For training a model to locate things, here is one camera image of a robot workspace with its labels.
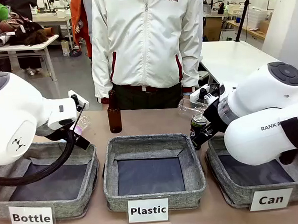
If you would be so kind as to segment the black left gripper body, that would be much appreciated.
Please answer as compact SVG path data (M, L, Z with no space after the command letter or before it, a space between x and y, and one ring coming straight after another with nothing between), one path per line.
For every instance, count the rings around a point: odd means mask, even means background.
M59 140L65 140L66 142L75 141L75 133L73 130L70 130L71 125L63 126L56 130L51 130L49 128L46 129L37 129L36 135L41 137L46 137L47 139L51 141L59 141Z

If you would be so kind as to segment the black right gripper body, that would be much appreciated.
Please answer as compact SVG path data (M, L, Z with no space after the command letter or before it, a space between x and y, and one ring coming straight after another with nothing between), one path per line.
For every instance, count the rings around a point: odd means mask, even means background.
M211 105L207 107L203 115L208 120L209 124L206 126L208 134L216 134L218 132L224 133L228 127L219 115L218 105L219 101L214 101Z

